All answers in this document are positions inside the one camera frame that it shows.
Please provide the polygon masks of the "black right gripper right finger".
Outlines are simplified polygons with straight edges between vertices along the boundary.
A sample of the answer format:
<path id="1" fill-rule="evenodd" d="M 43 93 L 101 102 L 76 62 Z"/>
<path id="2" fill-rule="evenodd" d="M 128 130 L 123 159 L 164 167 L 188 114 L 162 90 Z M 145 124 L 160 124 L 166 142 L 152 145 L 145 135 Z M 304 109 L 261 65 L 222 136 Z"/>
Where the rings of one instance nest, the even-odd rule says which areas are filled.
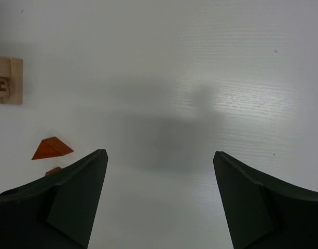
<path id="1" fill-rule="evenodd" d="M 223 151 L 215 153 L 213 165 L 234 248 L 318 248 L 318 192 Z"/>

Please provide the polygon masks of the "red-brown wooden arch block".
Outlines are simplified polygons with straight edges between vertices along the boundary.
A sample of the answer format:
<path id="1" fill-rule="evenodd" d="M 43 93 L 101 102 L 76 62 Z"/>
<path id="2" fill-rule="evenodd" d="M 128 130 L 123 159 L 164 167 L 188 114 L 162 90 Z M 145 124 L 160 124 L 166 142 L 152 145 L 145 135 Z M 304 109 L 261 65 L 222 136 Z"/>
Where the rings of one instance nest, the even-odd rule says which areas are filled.
<path id="1" fill-rule="evenodd" d="M 59 172 L 59 171 L 61 171 L 61 170 L 62 170 L 61 167 L 55 167 L 55 168 L 53 168 L 53 169 L 47 171 L 47 172 L 45 173 L 45 176 L 49 176 L 49 175 L 56 174 L 57 172 Z"/>

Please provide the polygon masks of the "small light wooden block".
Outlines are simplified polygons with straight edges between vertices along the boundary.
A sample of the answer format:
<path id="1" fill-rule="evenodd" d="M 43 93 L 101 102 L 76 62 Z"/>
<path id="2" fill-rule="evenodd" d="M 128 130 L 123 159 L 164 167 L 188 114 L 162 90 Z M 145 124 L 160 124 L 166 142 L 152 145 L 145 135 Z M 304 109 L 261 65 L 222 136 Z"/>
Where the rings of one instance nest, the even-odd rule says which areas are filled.
<path id="1" fill-rule="evenodd" d="M 11 62 L 9 57 L 0 57 L 0 77 L 9 78 L 11 76 Z"/>

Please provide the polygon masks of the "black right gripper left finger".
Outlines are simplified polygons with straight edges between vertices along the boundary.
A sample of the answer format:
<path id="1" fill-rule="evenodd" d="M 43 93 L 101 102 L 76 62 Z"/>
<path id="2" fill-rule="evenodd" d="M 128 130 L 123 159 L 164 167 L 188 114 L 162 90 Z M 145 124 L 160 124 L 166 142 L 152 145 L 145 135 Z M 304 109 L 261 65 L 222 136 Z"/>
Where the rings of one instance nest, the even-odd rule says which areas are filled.
<path id="1" fill-rule="evenodd" d="M 0 248 L 87 248 L 108 163 L 98 149 L 0 194 Z"/>

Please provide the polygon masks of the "light wooden letter cube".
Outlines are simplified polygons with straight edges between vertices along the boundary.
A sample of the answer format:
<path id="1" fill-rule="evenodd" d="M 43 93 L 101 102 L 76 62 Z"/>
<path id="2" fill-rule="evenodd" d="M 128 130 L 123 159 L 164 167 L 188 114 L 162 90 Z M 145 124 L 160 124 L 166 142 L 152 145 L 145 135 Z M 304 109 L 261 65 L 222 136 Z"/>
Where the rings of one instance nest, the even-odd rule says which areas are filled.
<path id="1" fill-rule="evenodd" d="M 10 97 L 9 82 L 5 77 L 0 77 L 0 101 Z"/>

